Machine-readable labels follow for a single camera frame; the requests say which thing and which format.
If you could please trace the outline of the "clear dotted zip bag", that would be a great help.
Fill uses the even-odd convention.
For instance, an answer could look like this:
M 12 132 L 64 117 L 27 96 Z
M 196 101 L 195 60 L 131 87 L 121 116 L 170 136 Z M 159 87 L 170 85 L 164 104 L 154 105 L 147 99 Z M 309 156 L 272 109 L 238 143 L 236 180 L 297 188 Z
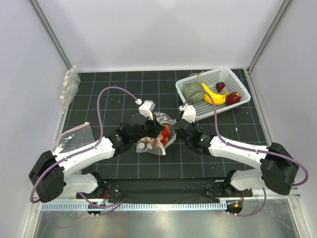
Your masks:
M 173 129 L 174 124 L 176 123 L 176 120 L 172 119 L 170 116 L 168 116 L 167 114 L 162 113 L 162 112 L 154 112 L 154 115 L 156 116 L 158 123 L 162 127 L 165 124 L 169 125 L 170 132 L 171 132 L 171 134 L 169 136 L 169 141 L 165 145 L 162 145 L 161 142 L 159 141 L 158 137 L 156 137 L 156 138 L 144 137 L 137 142 L 136 153 L 145 153 L 146 152 L 146 153 L 151 153 L 151 154 L 154 154 L 157 156 L 165 156 L 167 148 L 171 144 L 173 144 L 174 141 L 176 140 L 176 132 Z

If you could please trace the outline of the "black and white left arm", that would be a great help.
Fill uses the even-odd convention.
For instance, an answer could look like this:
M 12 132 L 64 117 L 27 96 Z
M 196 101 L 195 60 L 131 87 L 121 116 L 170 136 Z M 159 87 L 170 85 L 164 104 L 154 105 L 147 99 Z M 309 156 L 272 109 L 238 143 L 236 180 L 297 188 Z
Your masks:
M 156 118 L 134 114 L 123 121 L 119 128 L 101 136 L 96 142 L 58 155 L 50 150 L 43 152 L 29 173 L 33 185 L 31 203 L 53 201 L 66 187 L 70 187 L 66 179 L 77 171 L 125 153 L 140 139 L 157 137 L 162 129 Z

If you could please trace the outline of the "red lychee cluster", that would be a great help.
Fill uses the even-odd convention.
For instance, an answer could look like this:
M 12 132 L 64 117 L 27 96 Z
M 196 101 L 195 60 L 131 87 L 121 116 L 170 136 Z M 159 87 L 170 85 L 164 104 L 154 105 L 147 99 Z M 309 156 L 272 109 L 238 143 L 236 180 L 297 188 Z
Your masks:
M 170 127 L 169 125 L 165 124 L 163 126 L 163 130 L 158 136 L 159 141 L 161 142 L 162 145 L 165 145 L 169 141 L 169 136 L 170 136 Z

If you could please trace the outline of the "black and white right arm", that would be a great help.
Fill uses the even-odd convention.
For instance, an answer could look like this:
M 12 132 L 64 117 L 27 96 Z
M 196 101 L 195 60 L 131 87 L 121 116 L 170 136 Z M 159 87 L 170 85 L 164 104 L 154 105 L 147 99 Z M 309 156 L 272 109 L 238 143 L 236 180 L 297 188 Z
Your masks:
M 290 193 L 299 166 L 281 144 L 258 146 L 230 140 L 200 132 L 184 119 L 176 122 L 174 131 L 185 146 L 197 154 L 223 157 L 251 167 L 247 171 L 232 170 L 227 174 L 223 184 L 226 195 L 235 196 L 245 189 L 262 187 L 280 195 Z

